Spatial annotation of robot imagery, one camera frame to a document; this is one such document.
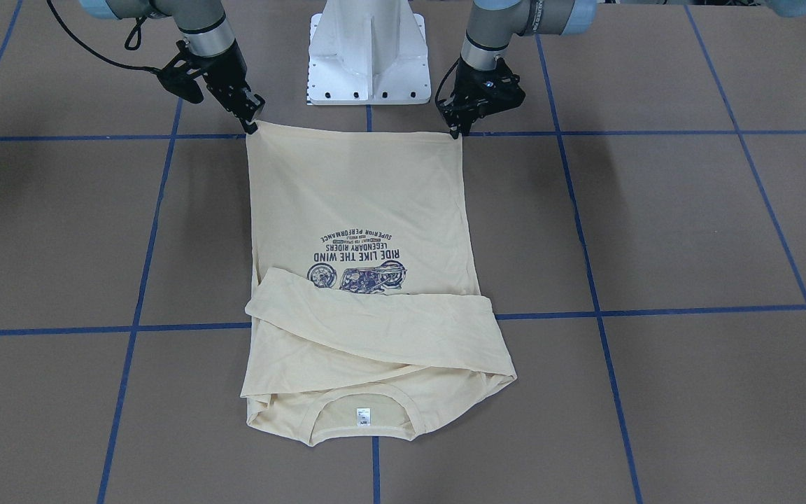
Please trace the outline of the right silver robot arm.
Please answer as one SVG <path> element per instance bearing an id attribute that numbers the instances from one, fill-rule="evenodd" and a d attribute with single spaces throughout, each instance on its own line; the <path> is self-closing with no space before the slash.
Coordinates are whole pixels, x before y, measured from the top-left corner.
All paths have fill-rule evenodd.
<path id="1" fill-rule="evenodd" d="M 236 35 L 220 1 L 83 1 L 95 18 L 173 18 L 182 38 L 177 55 L 164 67 L 141 67 L 154 74 L 167 92 L 192 104 L 204 100 L 198 77 L 226 111 L 239 120 L 247 134 L 255 133 L 256 118 L 265 100 L 246 82 L 247 66 Z"/>

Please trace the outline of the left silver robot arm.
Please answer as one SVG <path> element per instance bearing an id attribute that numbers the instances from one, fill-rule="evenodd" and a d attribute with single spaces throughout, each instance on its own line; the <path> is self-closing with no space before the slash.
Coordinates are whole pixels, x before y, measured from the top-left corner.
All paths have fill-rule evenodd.
<path id="1" fill-rule="evenodd" d="M 636 117 L 622 127 L 595 117 L 608 90 L 591 90 L 582 103 L 585 125 L 564 125 L 552 111 L 556 137 L 611 135 L 806 135 L 806 111 L 800 85 L 785 90 L 793 78 L 806 78 L 806 42 L 790 44 L 787 22 L 806 18 L 806 1 L 668 1 L 669 11 L 684 10 L 725 114 L 723 127 L 641 127 L 660 112 L 675 111 L 677 100 L 664 100 L 669 80 L 649 74 L 653 90 L 644 102 L 630 105 Z M 472 4 L 460 56 L 452 64 L 456 80 L 451 96 L 436 108 L 453 138 L 469 137 L 474 122 L 517 109 L 525 99 L 519 76 L 505 55 L 513 37 L 579 37 L 596 19 L 598 1 L 476 1 Z"/>

